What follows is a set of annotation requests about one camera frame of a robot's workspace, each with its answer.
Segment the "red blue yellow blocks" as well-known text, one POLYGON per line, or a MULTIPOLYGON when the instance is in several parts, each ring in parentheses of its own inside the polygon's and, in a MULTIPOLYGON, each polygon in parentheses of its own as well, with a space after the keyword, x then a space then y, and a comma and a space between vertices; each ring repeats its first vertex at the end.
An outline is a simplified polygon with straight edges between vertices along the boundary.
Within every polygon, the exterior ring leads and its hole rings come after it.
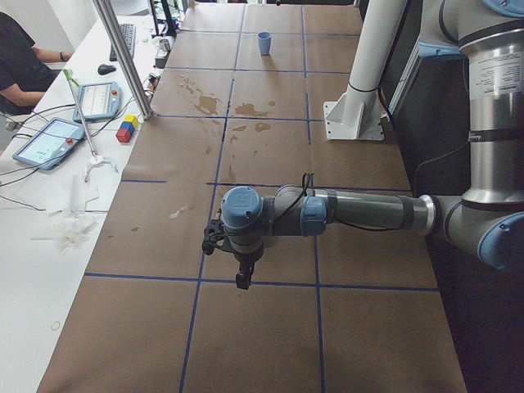
POLYGON ((115 134, 116 139, 120 143, 130 142, 134 132, 138 129, 138 127, 138 117, 136 115, 126 115, 115 134))

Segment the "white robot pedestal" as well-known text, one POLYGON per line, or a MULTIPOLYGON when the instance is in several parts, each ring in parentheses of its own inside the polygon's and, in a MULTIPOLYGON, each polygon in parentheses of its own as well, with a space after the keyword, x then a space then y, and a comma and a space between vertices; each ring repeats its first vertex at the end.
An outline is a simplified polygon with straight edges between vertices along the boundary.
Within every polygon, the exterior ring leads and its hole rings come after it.
POLYGON ((368 2, 346 92, 323 104, 329 140, 384 139, 377 90, 407 3, 368 2))

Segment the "teach pendant tablet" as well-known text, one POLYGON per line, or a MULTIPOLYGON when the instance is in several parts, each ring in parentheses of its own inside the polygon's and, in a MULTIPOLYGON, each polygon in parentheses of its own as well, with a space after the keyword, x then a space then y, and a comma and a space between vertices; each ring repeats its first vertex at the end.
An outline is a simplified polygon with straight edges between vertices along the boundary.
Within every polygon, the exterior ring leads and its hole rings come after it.
POLYGON ((120 109, 121 89, 116 82, 85 84, 76 97, 87 122, 108 120, 120 109))
POLYGON ((53 118, 47 122, 12 158, 42 170, 59 165, 83 139, 84 127, 74 121, 53 118))

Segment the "aluminium frame post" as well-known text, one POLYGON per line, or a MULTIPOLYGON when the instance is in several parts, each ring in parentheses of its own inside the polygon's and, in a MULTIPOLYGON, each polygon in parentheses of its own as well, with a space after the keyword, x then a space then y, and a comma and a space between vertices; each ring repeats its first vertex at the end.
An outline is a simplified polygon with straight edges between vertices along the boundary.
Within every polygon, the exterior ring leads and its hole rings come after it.
POLYGON ((125 44, 123 35, 120 30, 119 22, 113 11, 111 2, 108 0, 93 0, 93 4, 100 16, 102 23, 111 41, 111 45, 115 49, 117 60, 124 72, 124 77, 128 83, 135 102, 142 114, 144 120, 149 120, 153 115, 149 99, 144 91, 142 82, 138 76, 133 59, 129 54, 129 50, 125 44))

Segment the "near teach pendant tablet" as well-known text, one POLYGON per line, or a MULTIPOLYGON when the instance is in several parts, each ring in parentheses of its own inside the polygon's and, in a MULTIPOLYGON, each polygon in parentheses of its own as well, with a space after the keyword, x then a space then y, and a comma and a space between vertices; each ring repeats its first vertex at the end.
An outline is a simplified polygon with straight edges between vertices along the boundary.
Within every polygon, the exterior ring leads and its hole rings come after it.
POLYGON ((84 127, 74 121, 53 118, 47 122, 12 158, 42 170, 59 165, 83 139, 84 127))

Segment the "crumpled white tissues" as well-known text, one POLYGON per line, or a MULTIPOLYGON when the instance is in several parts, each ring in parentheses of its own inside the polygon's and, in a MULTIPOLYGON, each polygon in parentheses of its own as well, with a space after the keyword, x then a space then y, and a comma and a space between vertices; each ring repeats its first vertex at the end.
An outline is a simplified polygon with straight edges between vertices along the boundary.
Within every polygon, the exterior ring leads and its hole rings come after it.
POLYGON ((45 224, 32 233, 33 241, 53 241, 61 254, 87 241, 97 223, 94 213, 87 212, 87 204, 99 197, 97 186, 85 181, 83 173, 69 177, 58 196, 46 205, 45 224))

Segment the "blue plastic cup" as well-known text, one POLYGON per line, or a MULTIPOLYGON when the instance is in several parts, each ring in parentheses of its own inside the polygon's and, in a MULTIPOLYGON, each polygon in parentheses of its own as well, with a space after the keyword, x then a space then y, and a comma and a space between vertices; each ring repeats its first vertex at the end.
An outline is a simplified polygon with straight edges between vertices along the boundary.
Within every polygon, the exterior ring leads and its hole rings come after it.
POLYGON ((258 47, 261 56, 268 56, 270 54, 272 37, 273 35, 267 31, 262 31, 257 34, 258 47))

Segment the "black computer mouse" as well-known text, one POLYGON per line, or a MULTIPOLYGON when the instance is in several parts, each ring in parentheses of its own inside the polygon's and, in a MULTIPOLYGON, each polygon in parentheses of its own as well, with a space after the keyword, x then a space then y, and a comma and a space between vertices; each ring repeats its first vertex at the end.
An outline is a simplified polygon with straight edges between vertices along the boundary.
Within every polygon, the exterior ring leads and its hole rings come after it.
POLYGON ((116 67, 114 65, 101 64, 97 68, 99 75, 108 75, 109 73, 115 72, 116 67))

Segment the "far teach pendant tablet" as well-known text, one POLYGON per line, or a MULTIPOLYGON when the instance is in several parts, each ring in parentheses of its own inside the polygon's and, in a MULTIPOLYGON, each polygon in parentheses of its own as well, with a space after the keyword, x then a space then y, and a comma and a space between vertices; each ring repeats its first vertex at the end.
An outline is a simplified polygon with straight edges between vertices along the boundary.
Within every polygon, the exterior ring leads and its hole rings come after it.
POLYGON ((116 82, 85 84, 76 97, 87 122, 108 120, 120 109, 121 89, 116 82))

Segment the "reacher grabber stick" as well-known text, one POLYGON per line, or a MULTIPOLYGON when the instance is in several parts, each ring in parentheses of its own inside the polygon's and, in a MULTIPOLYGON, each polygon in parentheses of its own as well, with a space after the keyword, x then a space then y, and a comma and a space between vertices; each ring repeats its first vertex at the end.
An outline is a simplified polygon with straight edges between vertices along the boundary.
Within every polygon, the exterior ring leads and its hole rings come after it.
POLYGON ((91 134, 88 131, 87 121, 86 121, 86 119, 84 117, 84 113, 82 111, 81 103, 80 103, 80 100, 79 100, 79 84, 72 77, 73 71, 69 70, 69 69, 63 69, 62 72, 63 72, 63 74, 65 76, 65 79, 66 79, 66 81, 67 81, 67 83, 68 83, 68 85, 70 87, 70 91, 71 91, 72 97, 73 97, 74 102, 75 102, 75 108, 76 108, 76 110, 78 112, 78 115, 79 115, 79 118, 80 118, 80 122, 81 122, 81 124, 82 124, 82 126, 84 128, 84 134, 85 134, 85 137, 87 139, 88 146, 89 146, 89 149, 90 149, 90 152, 91 152, 91 155, 92 155, 91 160, 89 161, 88 165, 84 169, 84 182, 86 182, 86 183, 88 182, 89 174, 90 174, 92 169, 94 169, 96 167, 100 167, 100 166, 102 166, 104 164, 110 165, 115 172, 118 172, 118 167, 117 167, 117 164, 114 162, 114 160, 112 158, 110 158, 110 157, 100 155, 97 152, 97 149, 95 148, 95 145, 93 143, 91 134))

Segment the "small metal cup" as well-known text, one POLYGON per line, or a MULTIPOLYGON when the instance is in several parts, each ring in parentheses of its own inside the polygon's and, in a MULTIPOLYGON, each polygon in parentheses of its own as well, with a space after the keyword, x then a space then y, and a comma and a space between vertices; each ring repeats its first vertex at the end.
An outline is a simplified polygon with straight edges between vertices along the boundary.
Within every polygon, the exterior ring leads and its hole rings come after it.
POLYGON ((171 49, 169 40, 166 38, 163 38, 159 41, 159 49, 163 52, 169 52, 171 49))

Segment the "person in black shirt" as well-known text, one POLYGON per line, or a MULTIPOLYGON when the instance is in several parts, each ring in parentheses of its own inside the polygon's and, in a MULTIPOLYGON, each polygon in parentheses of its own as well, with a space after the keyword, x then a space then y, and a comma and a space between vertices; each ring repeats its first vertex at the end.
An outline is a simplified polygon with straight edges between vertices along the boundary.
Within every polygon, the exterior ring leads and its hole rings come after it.
POLYGON ((58 75, 49 63, 67 62, 70 52, 55 52, 35 46, 21 25, 1 14, 1 112, 29 114, 58 75))

